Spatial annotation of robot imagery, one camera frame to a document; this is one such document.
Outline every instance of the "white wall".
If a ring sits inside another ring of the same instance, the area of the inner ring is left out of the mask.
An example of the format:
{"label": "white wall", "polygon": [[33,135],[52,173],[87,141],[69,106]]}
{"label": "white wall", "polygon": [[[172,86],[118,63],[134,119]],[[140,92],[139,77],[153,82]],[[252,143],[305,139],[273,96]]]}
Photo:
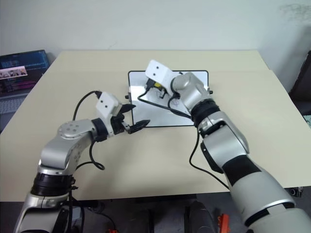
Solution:
{"label": "white wall", "polygon": [[290,90],[311,47],[310,0],[0,0],[0,52],[253,50]]}

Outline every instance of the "table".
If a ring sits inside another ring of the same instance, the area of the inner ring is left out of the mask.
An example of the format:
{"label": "table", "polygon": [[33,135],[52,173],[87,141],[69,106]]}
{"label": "table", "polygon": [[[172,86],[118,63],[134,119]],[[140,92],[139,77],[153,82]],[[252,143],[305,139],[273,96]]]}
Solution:
{"label": "table", "polygon": [[[144,70],[151,59],[176,70],[208,70],[216,103],[246,136],[254,161],[284,187],[311,185],[311,130],[257,51],[65,51],[0,135],[0,200],[24,201],[42,148],[85,93],[100,89],[126,103],[128,71]],[[95,118],[95,104],[95,97],[86,99],[77,119]],[[194,127],[168,127],[97,143],[93,155],[106,170],[80,168],[73,194],[90,200],[226,191],[188,164],[195,140]],[[80,162],[87,160],[85,150]],[[193,162],[210,170],[200,150]]]}

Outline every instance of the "silver robot arm segment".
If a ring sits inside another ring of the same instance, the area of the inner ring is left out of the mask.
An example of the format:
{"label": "silver robot arm segment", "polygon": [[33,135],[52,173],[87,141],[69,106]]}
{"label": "silver robot arm segment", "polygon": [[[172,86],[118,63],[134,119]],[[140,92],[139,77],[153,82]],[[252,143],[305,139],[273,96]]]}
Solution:
{"label": "silver robot arm segment", "polygon": [[103,92],[96,105],[98,118],[70,121],[61,125],[56,137],[42,150],[37,175],[15,225],[14,232],[64,232],[68,209],[64,207],[72,185],[73,174],[82,151],[92,142],[101,142],[116,134],[143,129],[149,120],[133,126],[124,122],[123,113],[135,105],[122,105],[110,93]]}
{"label": "silver robot arm segment", "polygon": [[188,72],[174,77],[171,70],[155,61],[150,62],[146,75],[169,88],[168,93],[179,95],[203,138],[203,155],[212,170],[225,174],[231,196],[249,232],[310,231],[311,220],[307,214],[295,208],[293,198],[282,186],[249,158],[246,138],[195,75]]}

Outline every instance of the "computer monitor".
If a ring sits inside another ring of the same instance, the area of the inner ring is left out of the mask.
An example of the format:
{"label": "computer monitor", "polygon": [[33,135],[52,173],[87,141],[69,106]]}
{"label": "computer monitor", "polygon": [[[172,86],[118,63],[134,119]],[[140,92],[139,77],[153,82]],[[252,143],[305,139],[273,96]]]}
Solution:
{"label": "computer monitor", "polygon": [[0,97],[30,92],[49,66],[44,50],[0,56]]}

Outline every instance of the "orange object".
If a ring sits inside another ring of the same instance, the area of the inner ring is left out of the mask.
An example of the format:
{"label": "orange object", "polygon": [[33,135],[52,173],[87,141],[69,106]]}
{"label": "orange object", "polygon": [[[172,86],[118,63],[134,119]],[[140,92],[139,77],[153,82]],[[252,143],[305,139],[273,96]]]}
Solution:
{"label": "orange object", "polygon": [[220,228],[219,233],[228,233],[230,231],[229,228],[229,215],[222,214],[218,217],[218,226]]}

